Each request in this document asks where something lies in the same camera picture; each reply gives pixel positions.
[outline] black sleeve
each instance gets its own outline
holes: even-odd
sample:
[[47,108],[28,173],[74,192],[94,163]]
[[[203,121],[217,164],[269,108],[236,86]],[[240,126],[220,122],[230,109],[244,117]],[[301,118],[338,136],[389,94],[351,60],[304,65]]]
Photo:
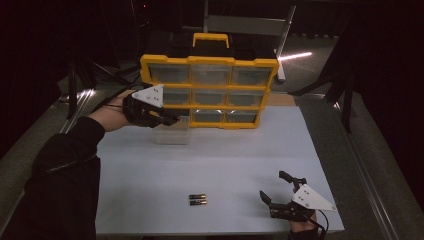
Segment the black sleeve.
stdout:
[[318,228],[314,228],[312,230],[308,231],[302,231],[302,232],[291,232],[289,235],[289,240],[318,240]]
[[96,151],[104,134],[99,123],[82,117],[69,133],[47,141],[34,160],[32,177],[2,240],[96,239],[100,180]]

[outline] white table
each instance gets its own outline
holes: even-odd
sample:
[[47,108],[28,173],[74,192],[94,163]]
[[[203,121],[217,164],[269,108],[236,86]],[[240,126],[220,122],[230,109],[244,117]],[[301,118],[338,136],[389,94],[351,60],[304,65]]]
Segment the white table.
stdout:
[[[190,130],[188,145],[157,145],[152,129],[107,133],[102,159],[98,234],[272,234],[289,230],[272,219],[259,190],[288,203],[293,185],[279,170],[303,178],[334,199],[298,107],[270,107],[257,129]],[[190,206],[190,194],[207,205]],[[337,212],[325,212],[329,231],[344,230]],[[318,214],[318,222],[325,219]]]

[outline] yellow storage organizer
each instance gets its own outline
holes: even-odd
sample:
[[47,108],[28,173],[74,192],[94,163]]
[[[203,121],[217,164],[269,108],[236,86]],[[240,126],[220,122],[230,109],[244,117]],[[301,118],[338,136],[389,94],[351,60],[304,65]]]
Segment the yellow storage organizer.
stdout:
[[[258,127],[278,71],[273,50],[252,54],[254,50],[230,46],[226,34],[195,33],[192,39],[190,46],[177,46],[178,51],[186,51],[174,54],[177,56],[148,48],[140,60],[142,80],[164,84],[164,108],[189,109],[190,127]],[[200,41],[203,46],[196,46]],[[246,57],[245,52],[256,57]]]

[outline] dark background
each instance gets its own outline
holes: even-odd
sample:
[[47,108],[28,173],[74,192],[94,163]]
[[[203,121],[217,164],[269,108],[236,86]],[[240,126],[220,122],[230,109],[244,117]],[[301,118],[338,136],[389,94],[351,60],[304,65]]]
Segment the dark background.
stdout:
[[[211,14],[285,18],[289,1],[211,0]],[[422,1],[299,1],[289,34],[340,37],[325,73],[341,65],[360,93],[421,207],[424,160]],[[0,1],[1,149],[60,97],[72,49],[105,66],[141,56],[148,32],[202,26],[200,0]]]

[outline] clear plastic container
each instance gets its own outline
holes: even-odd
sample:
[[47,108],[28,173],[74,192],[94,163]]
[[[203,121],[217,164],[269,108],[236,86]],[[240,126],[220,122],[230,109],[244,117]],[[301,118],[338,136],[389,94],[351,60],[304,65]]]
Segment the clear plastic container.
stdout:
[[199,105],[224,105],[226,90],[193,89],[193,103]]
[[264,91],[229,91],[228,105],[230,106],[260,106]]
[[225,122],[228,123],[254,123],[256,116],[258,116],[258,111],[227,110],[225,114]]
[[188,65],[183,64],[149,64],[152,82],[155,83],[188,83]]
[[190,117],[180,116],[172,126],[159,125],[153,128],[155,143],[163,145],[186,145],[190,139]]
[[269,67],[233,67],[230,84],[266,86],[270,73]]
[[182,105],[189,104],[190,90],[186,88],[164,88],[163,104]]
[[231,67],[226,65],[195,64],[191,66],[193,84],[227,85]]
[[199,109],[192,110],[193,122],[222,122],[224,110]]

